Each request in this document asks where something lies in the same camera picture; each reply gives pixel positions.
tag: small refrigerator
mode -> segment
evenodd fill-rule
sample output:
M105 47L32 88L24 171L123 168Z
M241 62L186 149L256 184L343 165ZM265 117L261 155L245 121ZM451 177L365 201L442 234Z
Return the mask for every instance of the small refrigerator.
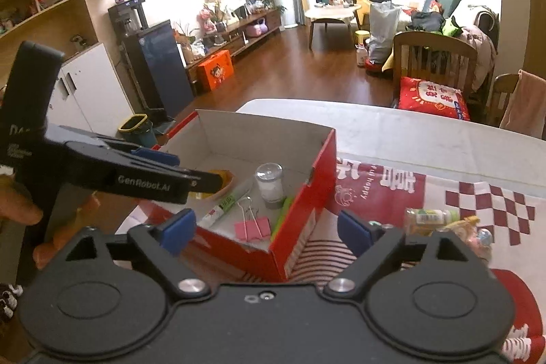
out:
M170 21L125 37L123 46L144 108L164 109L175 118L193 100L193 93ZM156 124L154 116L150 118Z

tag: white cabinet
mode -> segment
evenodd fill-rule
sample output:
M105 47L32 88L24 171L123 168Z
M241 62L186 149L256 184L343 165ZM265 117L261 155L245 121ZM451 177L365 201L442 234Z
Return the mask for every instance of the white cabinet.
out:
M97 44L62 66L47 117L57 125L115 136L132 114L104 44Z

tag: white table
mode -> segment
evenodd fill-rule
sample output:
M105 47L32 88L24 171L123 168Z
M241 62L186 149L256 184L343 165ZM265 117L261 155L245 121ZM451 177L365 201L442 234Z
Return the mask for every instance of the white table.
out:
M350 22L355 17L354 12L356 10L359 10L361 8L361 5L358 3L351 5L348 8L345 8L343 6L333 6L333 5L325 5L324 7L318 8L318 7L312 7L309 10L305 12L305 17L307 19L311 20L311 29L309 30L309 50L311 50L311 47L313 45L313 31L315 30L315 23L321 23L324 24L324 31L328 30L328 24L330 23L337 23L341 22L343 24L346 24L349 28L349 36L351 42L354 42L353 39L353 30L350 27Z
M546 198L546 142L474 122L339 102L255 99L239 113L327 125L337 151L362 162Z

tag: wooden floor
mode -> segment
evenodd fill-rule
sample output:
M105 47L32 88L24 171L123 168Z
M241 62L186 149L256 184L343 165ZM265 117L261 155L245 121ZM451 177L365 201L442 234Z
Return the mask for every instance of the wooden floor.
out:
M264 39L236 59L235 75L216 90L197 97L177 119L197 108L235 111L257 98L314 99L389 106L392 81L370 76L357 67L345 25L315 27L313 51L308 27L297 27Z

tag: metal screw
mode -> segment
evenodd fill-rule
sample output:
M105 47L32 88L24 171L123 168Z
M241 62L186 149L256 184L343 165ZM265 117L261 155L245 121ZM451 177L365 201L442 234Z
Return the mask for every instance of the metal screw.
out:
M356 284L354 284L354 281L351 281L347 278L332 279L328 283L328 288L332 291L335 291L336 293L347 293L351 290L354 290L355 287Z
M274 297L275 297L275 294L270 291L263 291L260 293L260 298L265 301L272 300Z
M246 295L245 302L248 302L249 304L256 304L260 302L260 299L256 295Z
M206 289L206 284L200 279L184 279L178 283L178 288L184 293L201 293Z

